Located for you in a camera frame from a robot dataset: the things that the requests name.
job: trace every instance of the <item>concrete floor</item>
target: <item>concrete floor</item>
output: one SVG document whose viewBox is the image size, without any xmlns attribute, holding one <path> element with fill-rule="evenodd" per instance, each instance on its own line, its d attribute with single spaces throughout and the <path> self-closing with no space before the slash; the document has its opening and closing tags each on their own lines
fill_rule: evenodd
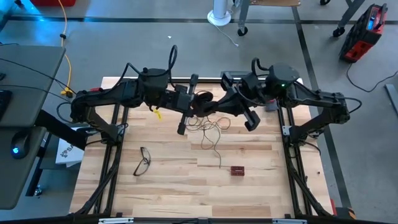
<svg viewBox="0 0 398 224">
<path fill-rule="evenodd" d="M 69 17 L 204 19 L 211 9 L 211 2 L 118 0 L 115 4 L 103 0 L 79 0 L 75 7 L 67 9 L 67 14 Z M 388 3 L 387 18 L 398 20 L 398 2 L 395 0 L 366 1 L 360 12 L 372 2 Z M 16 9 L 14 15 L 62 16 L 59 8 L 36 9 L 29 1 L 24 3 L 25 9 Z M 334 0 L 327 6 L 318 3 L 303 0 L 298 7 L 300 18 L 338 20 L 347 8 L 343 0 Z M 233 16 L 237 18 L 238 14 L 237 11 Z M 248 19 L 292 20 L 293 14 L 289 7 L 252 6 Z M 11 20 L 0 32 L 0 41 L 22 45 L 60 45 L 59 33 L 63 26 L 63 22 Z M 267 66 L 276 62 L 288 63 L 300 72 L 305 84 L 310 86 L 295 24 L 247 24 L 247 27 L 249 33 L 244 37 L 236 35 L 237 24 L 221 28 L 239 44 L 236 48 L 206 22 L 68 22 L 66 48 L 73 66 L 71 87 L 74 90 L 97 87 L 104 76 L 120 76 L 126 62 L 138 68 L 165 68 L 173 44 L 178 45 L 178 59 L 173 69 L 173 76 L 176 77 L 187 77 L 192 73 L 201 77 L 218 77 L 222 70 L 249 70 L 251 59 L 258 57 Z M 345 78 L 348 64 L 338 60 L 345 35 L 338 39 L 331 38 L 335 27 L 303 25 L 303 31 L 319 87 L 363 101 L 363 107 L 352 114 L 348 123 L 331 125 L 351 204 L 359 219 L 397 223 L 398 173 L 395 170 L 398 168 L 398 117 L 382 86 L 391 83 L 398 87 L 398 77 L 382 83 L 372 93 L 351 86 Z M 354 82 L 371 88 L 378 80 L 398 70 L 397 35 L 397 25 L 386 26 L 379 43 L 352 66 L 350 76 Z M 66 81 L 67 73 L 68 66 L 64 60 L 57 78 Z M 51 91 L 58 93 L 60 87 L 54 85 Z M 44 109 L 55 114 L 53 106 L 60 102 L 56 97 L 48 96 Z M 356 103 L 349 101 L 348 105 L 354 108 Z M 313 116 L 317 113 L 313 109 L 311 112 Z M 67 117 L 68 114 L 65 108 L 62 115 Z M 320 138 L 318 143 L 323 152 L 323 167 L 331 198 L 339 205 L 340 198 L 325 141 Z M 54 172 L 59 171 L 49 171 L 42 177 L 40 183 L 47 183 L 48 189 L 41 198 L 22 196 L 14 210 L 0 211 L 0 220 L 67 214 L 77 175 L 68 172 L 52 174 Z M 40 208 L 40 211 L 26 212 L 31 207 Z"/>
</svg>

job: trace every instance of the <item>tangled cable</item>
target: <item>tangled cable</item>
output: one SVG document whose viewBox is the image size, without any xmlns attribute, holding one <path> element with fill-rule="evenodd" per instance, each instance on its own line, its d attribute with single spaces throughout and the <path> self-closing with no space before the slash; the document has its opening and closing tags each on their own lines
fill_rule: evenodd
<svg viewBox="0 0 398 224">
<path fill-rule="evenodd" d="M 223 119 L 226 119 L 228 121 L 228 126 L 226 128 L 222 128 L 220 123 L 219 123 Z M 209 117 L 206 116 L 206 117 L 204 117 L 202 119 L 200 119 L 198 117 L 189 118 L 188 124 L 187 124 L 187 127 L 186 127 L 186 129 L 189 130 L 189 131 L 203 131 L 203 137 L 201 139 L 200 147 L 202 149 L 204 149 L 204 150 L 213 148 L 213 150 L 217 153 L 218 158 L 220 159 L 220 164 L 218 165 L 219 169 L 221 168 L 221 154 L 216 150 L 216 146 L 217 146 L 217 144 L 218 144 L 218 142 L 220 141 L 220 138 L 221 138 L 221 130 L 227 130 L 230 126 L 231 126 L 231 120 L 229 118 L 227 118 L 227 117 L 219 118 L 219 119 L 217 119 L 217 121 L 210 121 Z M 216 128 L 217 132 L 218 132 L 218 138 L 217 138 L 216 142 L 210 140 L 208 138 L 208 136 L 206 135 L 206 131 L 211 130 L 213 128 Z M 204 142 L 205 138 L 209 142 L 211 142 L 211 146 L 210 147 L 203 147 L 203 142 Z"/>
</svg>

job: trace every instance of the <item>wooden table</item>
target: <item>wooden table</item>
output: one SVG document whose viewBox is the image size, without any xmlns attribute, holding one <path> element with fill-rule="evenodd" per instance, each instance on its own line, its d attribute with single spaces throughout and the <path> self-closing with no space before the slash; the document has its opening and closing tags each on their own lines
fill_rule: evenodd
<svg viewBox="0 0 398 224">
<path fill-rule="evenodd" d="M 117 79 L 103 78 L 102 87 L 112 87 Z M 215 99 L 224 95 L 220 85 L 199 84 L 197 91 L 200 90 L 213 92 Z M 163 120 L 159 121 L 144 103 L 138 108 L 131 108 L 113 213 L 123 212 L 125 217 L 175 218 L 280 218 L 286 213 L 293 214 L 277 112 L 267 113 L 263 108 L 256 108 L 256 111 L 261 123 L 252 132 L 244 127 L 243 115 L 234 117 L 217 113 L 210 116 L 212 121 L 221 117 L 231 119 L 231 127 L 222 131 L 216 147 L 222 157 L 219 169 L 218 155 L 212 149 L 201 148 L 202 131 L 186 131 L 184 136 L 177 134 L 180 113 L 160 109 Z M 113 106 L 97 107 L 97 112 L 110 122 Z M 118 123 L 121 122 L 122 112 L 121 109 Z M 310 119 L 308 107 L 294 108 L 294 116 L 296 124 L 306 122 Z M 218 137 L 215 129 L 208 131 L 207 135 L 212 141 Z M 93 136 L 89 141 L 97 139 L 99 136 Z M 144 175 L 134 177 L 134 169 L 142 159 L 141 146 L 148 148 L 152 163 Z M 211 145 L 205 141 L 204 146 Z M 105 146 L 101 144 L 86 148 L 71 212 L 81 208 L 97 188 L 104 151 Z M 308 187 L 324 208 L 331 212 L 319 152 L 312 146 L 301 147 L 301 152 Z M 246 175 L 231 176 L 231 166 L 244 166 Z M 298 190 L 297 194 L 304 211 L 301 191 Z M 102 207 L 106 205 L 106 198 L 103 197 Z"/>
</svg>

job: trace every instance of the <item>eyeglasses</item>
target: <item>eyeglasses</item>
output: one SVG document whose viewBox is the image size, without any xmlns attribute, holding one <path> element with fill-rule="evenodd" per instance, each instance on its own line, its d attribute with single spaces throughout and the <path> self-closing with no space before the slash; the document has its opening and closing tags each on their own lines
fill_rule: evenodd
<svg viewBox="0 0 398 224">
<path fill-rule="evenodd" d="M 147 172 L 149 165 L 150 165 L 150 154 L 147 148 L 141 147 L 141 155 L 142 155 L 142 160 L 138 164 L 137 168 L 135 169 L 133 175 L 136 177 L 144 174 Z"/>
</svg>

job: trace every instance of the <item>gray desk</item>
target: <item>gray desk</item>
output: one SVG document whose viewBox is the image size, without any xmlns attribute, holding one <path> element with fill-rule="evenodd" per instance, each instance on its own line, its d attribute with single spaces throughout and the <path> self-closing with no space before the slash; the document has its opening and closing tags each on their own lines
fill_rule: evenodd
<svg viewBox="0 0 398 224">
<path fill-rule="evenodd" d="M 65 49 L 61 47 L 0 46 L 0 58 L 33 68 L 50 77 L 55 77 L 64 53 Z M 0 184 L 0 209 L 12 209 L 17 204 L 33 162 L 38 156 L 46 130 L 82 149 L 86 139 L 42 110 L 46 91 L 50 90 L 53 82 L 51 78 L 3 60 L 0 60 L 0 72 L 6 74 L 5 79 L 0 81 L 0 89 L 12 91 L 11 102 L 0 121 L 0 180 L 3 183 Z M 30 86 L 45 91 L 5 85 Z M 34 125 L 36 127 L 31 133 L 28 155 L 21 160 L 12 158 L 11 138 L 23 128 Z M 30 182 L 30 189 L 40 179 L 41 170 L 36 167 L 35 172 L 37 170 L 38 175 L 34 175 L 36 178 Z"/>
</svg>

